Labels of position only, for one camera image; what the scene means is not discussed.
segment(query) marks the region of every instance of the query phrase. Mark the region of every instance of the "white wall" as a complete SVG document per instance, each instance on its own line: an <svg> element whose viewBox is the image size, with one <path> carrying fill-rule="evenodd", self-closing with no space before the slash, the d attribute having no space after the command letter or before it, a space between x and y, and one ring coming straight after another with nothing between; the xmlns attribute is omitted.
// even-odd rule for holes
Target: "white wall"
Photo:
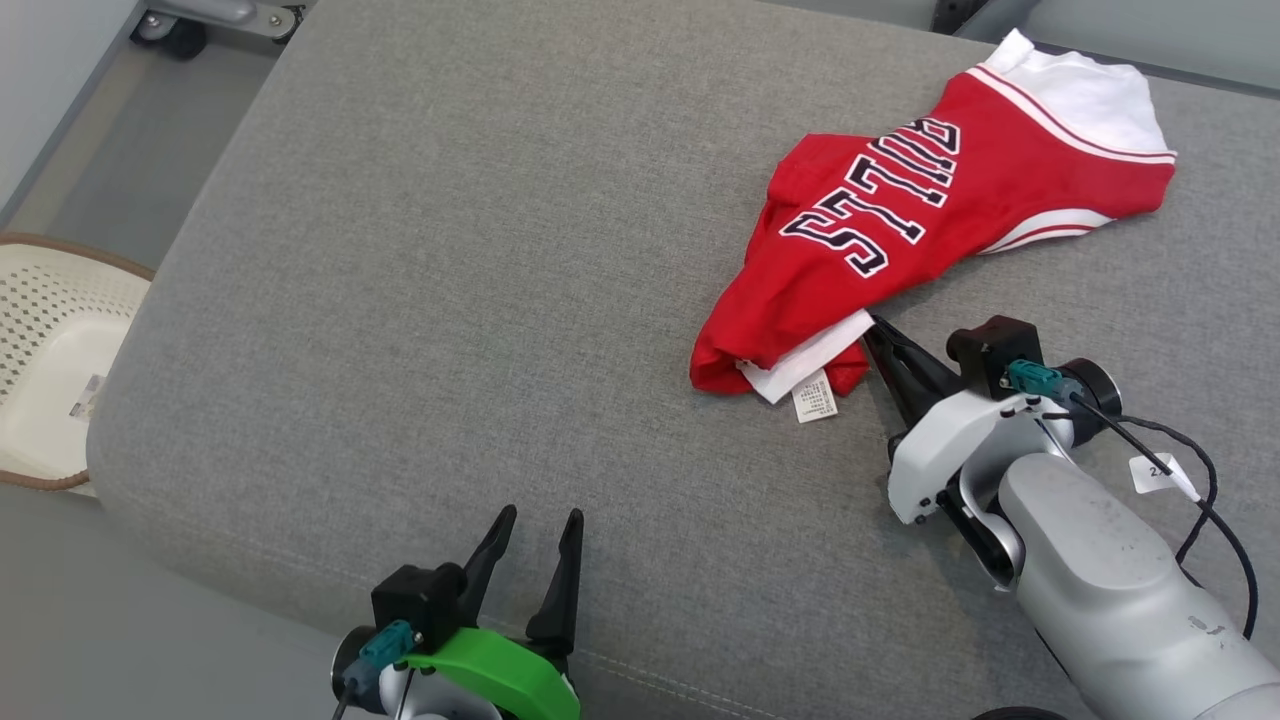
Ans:
<svg viewBox="0 0 1280 720"><path fill-rule="evenodd" d="M138 0L0 0L0 210L138 9Z"/></svg>
<svg viewBox="0 0 1280 720"><path fill-rule="evenodd" d="M1280 90L1277 0L1042 0L1033 40Z"/></svg>

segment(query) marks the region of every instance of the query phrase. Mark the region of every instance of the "white plastic basket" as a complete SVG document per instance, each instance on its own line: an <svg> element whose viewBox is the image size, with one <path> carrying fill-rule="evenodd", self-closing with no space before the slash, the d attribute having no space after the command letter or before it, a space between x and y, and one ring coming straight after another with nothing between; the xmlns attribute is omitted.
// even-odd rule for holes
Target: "white plastic basket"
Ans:
<svg viewBox="0 0 1280 720"><path fill-rule="evenodd" d="M73 243L0 234L0 482L88 482L88 423L151 275Z"/></svg>

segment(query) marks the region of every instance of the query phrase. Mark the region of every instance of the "striped trim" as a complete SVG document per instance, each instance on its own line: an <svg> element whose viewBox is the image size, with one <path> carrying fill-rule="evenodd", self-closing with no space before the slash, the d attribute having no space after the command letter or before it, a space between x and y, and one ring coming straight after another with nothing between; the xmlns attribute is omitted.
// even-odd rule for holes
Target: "striped trim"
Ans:
<svg viewBox="0 0 1280 720"><path fill-rule="evenodd" d="M978 82L986 85L987 87L1005 96L1006 100L1016 105L1018 109L1021 110L1027 117L1036 120L1038 126L1043 127L1053 137L1061 140L1062 142L1070 145L1076 150L1088 152L1091 155L1097 155L1100 158L1108 158L1111 160L1123 160L1126 163L1143 163L1148 165L1161 165L1161 164L1172 165L1174 161L1178 159L1178 152L1174 152L1172 150L1167 150L1164 152L1138 152L1133 150L1121 150L1119 147L1108 147L1100 142L1088 140L1080 133L1068 127L1066 123L1064 123L1056 115L1053 115L1053 113L1048 108L1042 105L1029 92L1009 82L998 73L992 72L989 68L979 64L975 68L969 68L968 70L965 70L965 73L973 76Z"/></svg>
<svg viewBox="0 0 1280 720"><path fill-rule="evenodd" d="M1071 237L1084 234L1094 228L1100 228L1110 223L1111 220L1112 218L1101 213L1094 213L1093 210L1085 210L1083 208L1050 210L1047 213L1032 215L1030 218L1018 223L1014 229L1009 231L1004 237L987 246L987 249L982 250L979 255L1004 252L1005 250L1012 250L1014 247L1021 247L1029 242L1050 237Z"/></svg>

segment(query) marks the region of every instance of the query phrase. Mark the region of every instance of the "gray table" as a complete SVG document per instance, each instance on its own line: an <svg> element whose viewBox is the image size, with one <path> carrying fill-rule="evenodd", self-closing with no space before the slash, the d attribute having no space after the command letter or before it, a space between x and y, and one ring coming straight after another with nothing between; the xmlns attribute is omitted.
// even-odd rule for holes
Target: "gray table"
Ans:
<svg viewBox="0 0 1280 720"><path fill-rule="evenodd" d="M1085 717L960 538L892 516L874 377L809 425L686 378L787 149L916 117L988 51L742 0L328 0L111 372L104 502L164 562L332 632L399 564L463 560L507 502L484 621L516 632L580 506L591 717ZM1165 209L881 310L938 352L1033 322L1051 360L1098 360L1133 413L1201 438L1280 656L1280 108L1152 86L1181 152ZM1130 455L1105 437L1082 461L1179 537L1193 512L1126 493ZM1243 609L1219 536L1189 566Z"/></svg>

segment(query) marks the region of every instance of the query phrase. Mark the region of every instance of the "white sticker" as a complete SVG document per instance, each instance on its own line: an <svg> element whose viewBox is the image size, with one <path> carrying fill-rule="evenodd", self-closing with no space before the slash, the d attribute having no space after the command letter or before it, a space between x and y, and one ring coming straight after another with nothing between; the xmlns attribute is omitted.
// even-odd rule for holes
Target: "white sticker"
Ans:
<svg viewBox="0 0 1280 720"><path fill-rule="evenodd" d="M84 392L81 393L79 400L72 406L70 416L84 423L92 420L93 407L97 406L97 398L102 395L104 387L106 387L106 378L104 375L91 375L88 383L84 384Z"/></svg>
<svg viewBox="0 0 1280 720"><path fill-rule="evenodd" d="M800 380L791 391L791 404L796 406L796 419L801 423L831 418L838 413L827 370L818 368L817 373Z"/></svg>
<svg viewBox="0 0 1280 720"><path fill-rule="evenodd" d="M1169 469L1174 474L1166 475L1143 455L1129 459L1129 473L1133 475L1133 488L1138 491L1138 495L1147 495L1148 492L1165 488L1179 488L1193 501L1198 501L1199 493L1196 492L1196 486L1192 484L1190 478L1183 471L1183 466L1178 464L1178 460L1169 452L1157 452L1156 457L1160 457L1165 465L1169 465Z"/></svg>

